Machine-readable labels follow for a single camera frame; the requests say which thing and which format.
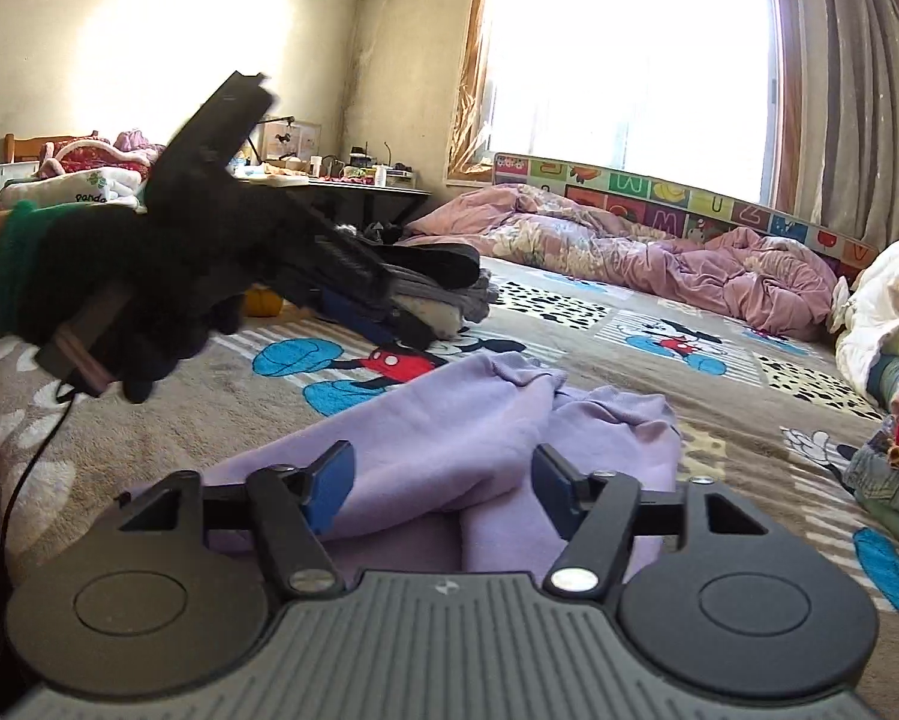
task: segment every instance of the bed sheet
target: bed sheet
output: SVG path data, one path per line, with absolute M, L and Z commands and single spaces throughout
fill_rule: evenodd
M 115 394 L 81 402 L 19 498 L 11 573 L 19 580 L 75 541 L 124 488 L 210 466 L 462 356 L 519 350 L 585 389 L 663 392 L 679 418 L 681 476 L 725 481 L 873 597 L 881 635 L 860 690 L 885 717 L 899 717 L 899 615 L 865 576 L 852 540 L 875 523 L 822 467 L 845 467 L 881 415 L 841 380 L 831 350 L 652 295 L 497 260 L 484 259 L 484 267 L 500 302 L 485 322 L 425 354 L 377 349 L 289 312 L 214 338 L 146 404 L 131 407 Z M 299 343 L 320 343 L 333 362 L 282 375 L 286 349 Z M 34 353 L 13 338 L 0 341 L 3 500 L 62 413 Z

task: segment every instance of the wooden chair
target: wooden chair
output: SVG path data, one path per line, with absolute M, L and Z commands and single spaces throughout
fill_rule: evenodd
M 91 138 L 99 135 L 98 130 L 93 130 Z M 40 159 L 40 150 L 45 143 L 58 141 L 71 141 L 77 135 L 50 135 L 46 138 L 28 138 L 20 141 L 13 133 L 8 132 L 3 139 L 3 162 L 30 162 Z

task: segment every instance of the gray curtain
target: gray curtain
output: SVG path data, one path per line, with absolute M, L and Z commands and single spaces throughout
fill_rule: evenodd
M 899 0 L 798 0 L 795 215 L 877 248 L 899 239 Z

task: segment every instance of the gloved hand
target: gloved hand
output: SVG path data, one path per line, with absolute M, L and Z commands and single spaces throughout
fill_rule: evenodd
M 126 399 L 141 403 L 211 330 L 238 329 L 248 277 L 214 305 L 193 304 L 197 281 L 218 265 L 195 253 L 184 232 L 127 207 L 21 203 L 0 229 L 0 336 L 44 346 L 105 285 L 125 285 L 133 299 L 89 351 L 123 383 Z

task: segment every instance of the gray folded clothing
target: gray folded clothing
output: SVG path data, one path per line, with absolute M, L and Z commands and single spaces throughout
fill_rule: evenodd
M 433 279 L 415 271 L 395 265 L 387 265 L 386 270 L 393 274 L 393 292 L 396 295 L 447 303 L 458 308 L 469 322 L 481 322 L 489 317 L 489 303 L 495 303 L 499 298 L 499 291 L 489 280 L 489 271 L 479 271 L 479 278 L 465 290 L 445 290 Z

